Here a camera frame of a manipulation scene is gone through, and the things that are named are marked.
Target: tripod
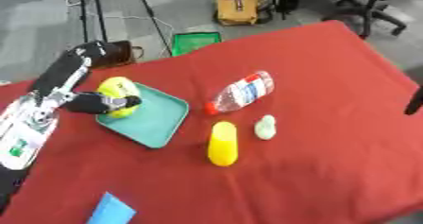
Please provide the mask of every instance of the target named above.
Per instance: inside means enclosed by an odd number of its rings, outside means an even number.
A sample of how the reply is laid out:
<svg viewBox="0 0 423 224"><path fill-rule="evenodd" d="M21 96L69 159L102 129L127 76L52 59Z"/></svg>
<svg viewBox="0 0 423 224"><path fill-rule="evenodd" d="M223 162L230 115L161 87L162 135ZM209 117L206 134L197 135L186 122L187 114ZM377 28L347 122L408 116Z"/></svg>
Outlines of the tripod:
<svg viewBox="0 0 423 224"><path fill-rule="evenodd" d="M164 46L166 47L167 52L169 53L169 55L172 57L172 50L169 46L169 44L167 43L156 19L155 19L155 13L154 10L150 7L150 5L148 5L147 0L141 0L144 4L145 10L147 11L148 17L151 19L151 21L154 24L154 27L157 29L159 36L161 37L161 40L164 44ZM97 10L97 14L98 14L98 23L100 24L100 31L101 31L101 35L102 35L102 39L104 42L108 41L108 35L107 35L107 31L106 31L106 26L105 26L105 22L104 22L104 16L103 16L103 8L101 6L101 0L94 0L95 2L95 8ZM81 16L80 19L82 21L82 30L83 30L83 36L84 36L84 42L86 43L89 39L88 39L88 29L87 29L87 9L86 9L86 1L85 0L80 0L80 7L81 7Z"/></svg>

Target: red bottle cap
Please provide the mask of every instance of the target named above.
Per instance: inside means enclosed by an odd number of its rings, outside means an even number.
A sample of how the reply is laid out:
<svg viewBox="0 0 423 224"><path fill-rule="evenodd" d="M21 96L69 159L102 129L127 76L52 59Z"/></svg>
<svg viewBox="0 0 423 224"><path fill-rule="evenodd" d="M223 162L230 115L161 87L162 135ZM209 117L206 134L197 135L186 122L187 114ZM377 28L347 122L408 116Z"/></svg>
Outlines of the red bottle cap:
<svg viewBox="0 0 423 224"><path fill-rule="evenodd" d="M206 104L205 110L207 114L217 114L219 112L212 102Z"/></svg>

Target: red tablecloth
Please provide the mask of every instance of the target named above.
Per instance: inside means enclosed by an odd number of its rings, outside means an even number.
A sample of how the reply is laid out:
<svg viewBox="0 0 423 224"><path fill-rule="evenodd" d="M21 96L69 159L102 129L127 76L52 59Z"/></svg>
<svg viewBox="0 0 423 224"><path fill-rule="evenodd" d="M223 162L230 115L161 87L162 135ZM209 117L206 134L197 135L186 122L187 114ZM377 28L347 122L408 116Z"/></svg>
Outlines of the red tablecloth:
<svg viewBox="0 0 423 224"><path fill-rule="evenodd" d="M230 114L203 104L256 70L274 93ZM173 59L95 72L80 90L125 76L187 100L163 149L147 149L62 112L1 223L84 223L109 191L138 211L131 223L378 221L423 202L423 116L403 115L416 85L342 24L329 22L220 43ZM27 83L0 88L3 109ZM253 124L271 113L268 142ZM212 124L238 127L239 160L212 165Z"/></svg>

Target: blue sponge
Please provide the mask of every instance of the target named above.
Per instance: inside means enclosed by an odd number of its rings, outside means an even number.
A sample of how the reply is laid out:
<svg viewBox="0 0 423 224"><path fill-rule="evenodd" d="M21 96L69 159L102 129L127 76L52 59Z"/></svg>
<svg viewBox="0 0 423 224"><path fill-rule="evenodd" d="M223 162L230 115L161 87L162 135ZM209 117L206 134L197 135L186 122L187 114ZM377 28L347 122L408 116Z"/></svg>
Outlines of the blue sponge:
<svg viewBox="0 0 423 224"><path fill-rule="evenodd" d="M87 224L126 224L136 211L106 192Z"/></svg>

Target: plastic tray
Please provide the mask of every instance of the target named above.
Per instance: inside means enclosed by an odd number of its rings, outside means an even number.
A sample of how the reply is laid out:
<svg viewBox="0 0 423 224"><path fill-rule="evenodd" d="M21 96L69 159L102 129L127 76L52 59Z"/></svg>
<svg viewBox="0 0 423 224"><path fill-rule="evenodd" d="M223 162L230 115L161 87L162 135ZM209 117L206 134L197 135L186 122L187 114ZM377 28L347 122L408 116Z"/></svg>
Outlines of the plastic tray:
<svg viewBox="0 0 423 224"><path fill-rule="evenodd" d="M97 115L99 124L125 135L142 145L160 148L167 145L189 111L185 100L173 97L140 83L143 103L126 118Z"/></svg>
<svg viewBox="0 0 423 224"><path fill-rule="evenodd" d="M190 32L174 35L172 55L179 56L192 52L203 46L220 43L222 39L219 32Z"/></svg>

